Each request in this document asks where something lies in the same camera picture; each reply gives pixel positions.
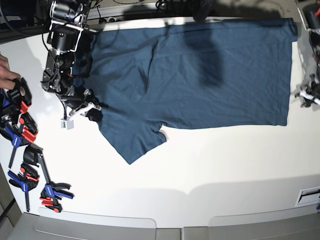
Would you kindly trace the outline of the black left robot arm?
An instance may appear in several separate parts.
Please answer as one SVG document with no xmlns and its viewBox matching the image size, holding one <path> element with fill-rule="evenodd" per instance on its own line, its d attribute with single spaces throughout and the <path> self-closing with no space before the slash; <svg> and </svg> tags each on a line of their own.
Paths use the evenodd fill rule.
<svg viewBox="0 0 320 240">
<path fill-rule="evenodd" d="M 300 10 L 301 20 L 308 32 L 312 57 L 315 60 L 315 73 L 309 75 L 306 84 L 300 87 L 294 97 L 301 98 L 301 108 L 310 108 L 312 104 L 320 105 L 320 1 L 306 5 Z"/>
</svg>

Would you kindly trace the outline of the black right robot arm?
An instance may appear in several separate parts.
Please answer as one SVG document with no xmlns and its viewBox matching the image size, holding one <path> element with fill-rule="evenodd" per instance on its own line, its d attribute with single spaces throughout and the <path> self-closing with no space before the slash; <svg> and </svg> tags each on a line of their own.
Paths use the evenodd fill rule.
<svg viewBox="0 0 320 240">
<path fill-rule="evenodd" d="M 90 31 L 86 22 L 91 4 L 90 0 L 54 0 L 49 9 L 50 27 L 46 42 L 51 48 L 48 49 L 41 87 L 56 95 L 63 108 L 71 109 L 64 113 L 64 122 L 82 115 L 98 123 L 103 117 L 102 107 L 93 92 L 74 85 L 74 79 L 89 75 L 92 66 L 89 56 L 84 56 L 84 72 L 77 74 L 72 71 L 82 33 Z"/>
</svg>

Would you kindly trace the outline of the person's bare hand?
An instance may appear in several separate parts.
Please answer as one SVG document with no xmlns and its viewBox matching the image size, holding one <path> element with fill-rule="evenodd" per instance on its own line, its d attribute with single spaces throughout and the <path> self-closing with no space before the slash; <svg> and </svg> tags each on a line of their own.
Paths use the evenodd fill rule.
<svg viewBox="0 0 320 240">
<path fill-rule="evenodd" d="M 8 59 L 0 55 L 0 88 L 13 90 L 15 87 L 15 79 L 20 79 L 21 75 L 10 70 Z"/>
</svg>

